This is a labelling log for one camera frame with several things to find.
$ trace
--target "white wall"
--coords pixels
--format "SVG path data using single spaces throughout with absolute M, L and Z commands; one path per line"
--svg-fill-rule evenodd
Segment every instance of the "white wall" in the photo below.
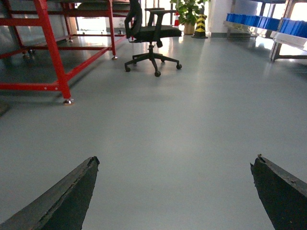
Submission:
M 209 4 L 208 31 L 211 33 L 227 33 L 227 27 L 223 25 L 227 13 L 230 13 L 231 0 L 211 0 Z M 236 0 L 235 13 L 255 15 L 257 2 L 249 0 Z

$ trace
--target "chair seat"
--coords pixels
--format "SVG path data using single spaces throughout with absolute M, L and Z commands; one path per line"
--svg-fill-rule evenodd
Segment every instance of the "chair seat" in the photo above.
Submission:
M 139 32 L 134 36 L 137 40 L 153 41 L 155 26 L 141 27 Z M 162 25 L 160 38 L 162 37 L 180 37 L 181 31 L 169 25 Z

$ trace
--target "red metal frame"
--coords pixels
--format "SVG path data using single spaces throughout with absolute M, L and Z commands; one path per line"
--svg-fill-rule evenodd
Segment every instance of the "red metal frame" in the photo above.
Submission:
M 36 11 L 12 11 L 9 0 L 2 0 L 4 6 L 9 12 L 10 18 L 0 18 L 0 26 L 13 26 L 20 46 L 19 50 L 5 53 L 0 55 L 1 58 L 7 58 L 9 56 L 25 53 L 30 49 L 48 49 L 50 52 L 51 60 L 57 75 L 58 80 L 54 83 L 4 83 L 0 82 L 0 90 L 32 90 L 32 91 L 61 91 L 64 99 L 70 99 L 71 93 L 68 86 L 68 81 L 72 79 L 76 74 L 81 72 L 93 61 L 102 56 L 107 51 L 112 51 L 113 55 L 116 55 L 116 45 L 125 39 L 125 35 L 115 34 L 113 27 L 113 17 L 125 17 L 127 11 L 115 11 L 113 12 L 113 2 L 129 2 L 129 0 L 107 0 L 107 11 L 77 11 L 74 8 L 74 4 L 61 3 L 63 11 L 47 11 L 47 0 L 33 0 Z M 37 14 L 37 19 L 26 18 L 13 18 L 15 14 Z M 48 15 L 63 15 L 67 26 L 68 35 L 61 38 L 55 38 L 49 16 Z M 111 34 L 71 34 L 69 17 L 108 17 L 110 21 Z M 46 43 L 41 43 L 36 46 L 24 46 L 21 37 L 18 34 L 16 26 L 41 26 L 44 32 Z M 110 36 L 111 46 L 108 47 L 58 47 L 57 41 L 64 39 L 71 39 L 74 36 Z M 115 41 L 115 37 L 121 36 L 119 40 Z M 88 58 L 86 61 L 75 67 L 68 73 L 65 73 L 62 60 L 59 54 L 59 50 L 97 50 L 98 52 Z

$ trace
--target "chair armrest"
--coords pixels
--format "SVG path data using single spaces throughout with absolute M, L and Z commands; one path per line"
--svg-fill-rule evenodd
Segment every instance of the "chair armrest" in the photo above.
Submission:
M 151 10 L 150 13 L 154 13 L 157 15 L 166 14 L 166 13 L 175 13 L 176 10 Z
M 145 8 L 146 11 L 159 11 L 164 10 L 164 8 Z
M 164 10 L 164 8 L 146 8 L 145 10 L 151 12 L 151 11 Z M 153 23 L 154 23 L 154 14 L 150 14 L 147 26 L 152 26 Z
M 154 41 L 160 41 L 160 33 L 161 33 L 161 27 L 162 27 L 162 20 L 163 16 L 166 13 L 175 13 L 176 10 L 152 10 L 150 11 L 150 15 L 154 17 L 154 15 L 158 15 L 157 23 L 155 25 L 153 40 Z

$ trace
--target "metal shelf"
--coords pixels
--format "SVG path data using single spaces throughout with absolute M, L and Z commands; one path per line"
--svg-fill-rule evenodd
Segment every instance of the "metal shelf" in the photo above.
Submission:
M 239 23 L 232 23 L 228 21 L 224 21 L 224 26 L 227 26 L 228 28 L 235 29 L 238 31 L 242 31 L 247 34 L 260 36 L 264 38 L 271 38 L 271 33 L 273 32 L 272 30 L 262 29 L 262 28 L 258 28 L 258 27 L 254 27 L 250 25 L 239 24 Z
M 287 45 L 302 49 L 304 51 L 307 51 L 307 38 L 279 33 L 275 31 L 272 32 L 271 38 L 275 42 L 287 44 Z
M 250 0 L 262 3 L 269 3 L 269 4 L 283 4 L 286 3 L 286 0 Z

